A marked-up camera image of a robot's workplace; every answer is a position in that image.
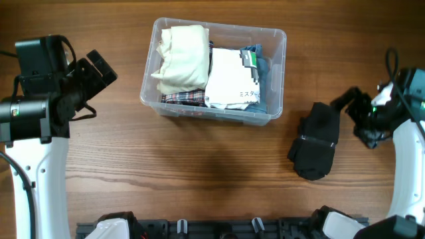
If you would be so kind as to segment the black garment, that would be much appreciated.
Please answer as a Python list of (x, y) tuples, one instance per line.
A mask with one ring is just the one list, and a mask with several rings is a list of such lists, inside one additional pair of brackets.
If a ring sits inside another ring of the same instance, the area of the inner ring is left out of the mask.
[(297, 134), (288, 152), (294, 171), (301, 178), (315, 181), (331, 171), (339, 140), (340, 113), (316, 102), (309, 115), (300, 119)]

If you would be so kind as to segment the blue denim jeans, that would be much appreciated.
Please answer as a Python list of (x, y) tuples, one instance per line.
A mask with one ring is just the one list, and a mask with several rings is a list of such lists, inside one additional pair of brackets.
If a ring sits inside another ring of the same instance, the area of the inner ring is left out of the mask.
[(263, 49), (261, 44), (254, 44), (250, 46), (245, 46), (242, 50), (250, 50), (256, 54), (258, 75), (260, 77), (260, 103), (259, 104), (250, 104), (245, 108), (245, 112), (253, 113), (262, 113), (266, 114), (268, 107), (266, 103), (266, 83), (268, 75), (268, 63), (263, 57)]

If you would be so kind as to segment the cream cloth garment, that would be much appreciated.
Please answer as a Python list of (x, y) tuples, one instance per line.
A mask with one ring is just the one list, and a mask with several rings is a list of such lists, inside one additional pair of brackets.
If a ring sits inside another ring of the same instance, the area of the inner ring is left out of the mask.
[(163, 63), (151, 76), (165, 95), (205, 89), (209, 78), (209, 30), (201, 25), (161, 31), (157, 47)]

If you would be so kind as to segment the plaid flannel shirt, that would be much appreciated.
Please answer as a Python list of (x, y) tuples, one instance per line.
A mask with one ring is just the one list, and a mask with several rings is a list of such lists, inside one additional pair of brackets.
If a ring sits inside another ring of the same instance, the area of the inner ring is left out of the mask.
[(214, 43), (172, 43), (162, 40), (157, 47), (163, 63), (151, 76), (166, 104), (204, 106), (205, 88), (211, 71)]

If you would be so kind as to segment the white printed t-shirt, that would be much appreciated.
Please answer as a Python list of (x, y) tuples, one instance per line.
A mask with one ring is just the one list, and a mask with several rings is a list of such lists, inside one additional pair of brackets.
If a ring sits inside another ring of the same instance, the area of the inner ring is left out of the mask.
[(213, 48), (211, 71), (205, 88), (210, 108), (245, 110), (260, 103), (260, 77), (256, 54), (250, 50)]

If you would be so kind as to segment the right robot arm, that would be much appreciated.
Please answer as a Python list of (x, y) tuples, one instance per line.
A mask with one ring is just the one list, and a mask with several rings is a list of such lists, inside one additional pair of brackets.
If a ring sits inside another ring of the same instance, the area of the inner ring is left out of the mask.
[(313, 229), (327, 238), (346, 239), (424, 239), (424, 71), (405, 70), (403, 94), (408, 96), (413, 112), (420, 116), (408, 119), (393, 133), (396, 151), (395, 183), (387, 218), (363, 226), (354, 218), (336, 210), (324, 212), (313, 221)]

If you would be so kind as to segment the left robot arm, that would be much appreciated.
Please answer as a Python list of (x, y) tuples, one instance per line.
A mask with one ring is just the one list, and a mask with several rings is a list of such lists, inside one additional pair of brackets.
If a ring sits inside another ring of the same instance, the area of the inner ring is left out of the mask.
[(96, 117), (89, 101), (117, 79), (96, 50), (77, 58), (49, 35), (15, 45), (21, 72), (1, 100), (1, 157), (13, 174), (18, 238), (69, 238), (65, 170), (70, 123)]

